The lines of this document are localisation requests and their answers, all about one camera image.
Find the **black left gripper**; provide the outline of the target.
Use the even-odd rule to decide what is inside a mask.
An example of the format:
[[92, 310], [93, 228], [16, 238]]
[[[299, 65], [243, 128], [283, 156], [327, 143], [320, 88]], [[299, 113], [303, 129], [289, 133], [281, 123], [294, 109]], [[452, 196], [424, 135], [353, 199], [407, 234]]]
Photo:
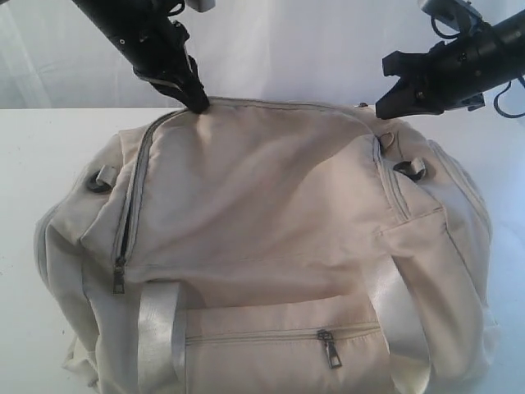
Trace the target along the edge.
[[189, 33], [174, 19], [185, 10], [184, 1], [92, 0], [75, 5], [132, 65], [137, 78], [193, 113], [209, 108], [197, 63], [185, 49]]

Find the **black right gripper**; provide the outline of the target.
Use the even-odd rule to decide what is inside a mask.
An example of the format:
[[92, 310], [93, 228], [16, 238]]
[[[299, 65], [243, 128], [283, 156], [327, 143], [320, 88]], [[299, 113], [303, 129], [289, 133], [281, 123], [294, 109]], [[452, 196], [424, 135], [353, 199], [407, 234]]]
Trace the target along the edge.
[[473, 111], [485, 105], [486, 91], [524, 75], [524, 25], [498, 24], [428, 53], [396, 51], [382, 67], [399, 80], [376, 102], [379, 119]]

